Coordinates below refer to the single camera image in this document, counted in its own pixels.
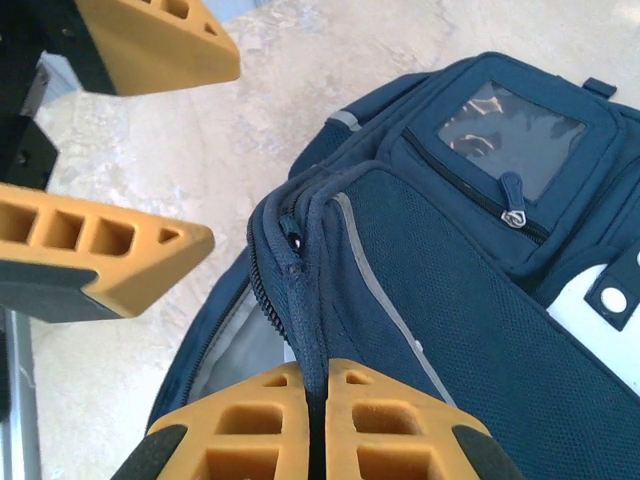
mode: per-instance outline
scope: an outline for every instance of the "screw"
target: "screw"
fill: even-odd
[[[27,164],[29,163],[29,154],[24,150],[21,150],[18,153],[18,156],[16,157],[16,159],[18,160],[18,165],[22,167],[26,167]]]

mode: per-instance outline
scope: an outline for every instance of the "black metal bracket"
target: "black metal bracket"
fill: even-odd
[[[0,182],[36,189],[58,155],[33,120],[49,82],[44,51],[67,57],[86,90],[116,93],[74,0],[0,4]]]

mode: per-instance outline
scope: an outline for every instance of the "front pocket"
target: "front pocket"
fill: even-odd
[[[412,177],[435,174],[452,186],[422,179],[506,272],[525,277],[549,262],[578,223],[626,126],[581,88],[488,54],[394,132],[380,157]],[[428,170],[412,165],[416,157]]]

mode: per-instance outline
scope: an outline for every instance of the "marble floor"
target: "marble floor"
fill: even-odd
[[[234,83],[127,99],[77,92],[39,114],[60,148],[52,191],[204,223],[217,240],[139,318],[33,322],[46,479],[108,478],[135,447],[252,209],[330,113],[403,73],[486,50],[576,83],[602,79],[640,107],[638,0],[274,0],[226,29],[242,55]]]

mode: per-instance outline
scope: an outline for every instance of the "navy blue backpack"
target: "navy blue backpack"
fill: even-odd
[[[477,417],[530,480],[639,479],[638,375],[546,310],[601,266],[577,301],[634,324],[640,112],[614,91],[486,53],[332,115],[253,213],[150,424],[295,357],[322,438],[328,359],[348,358]]]

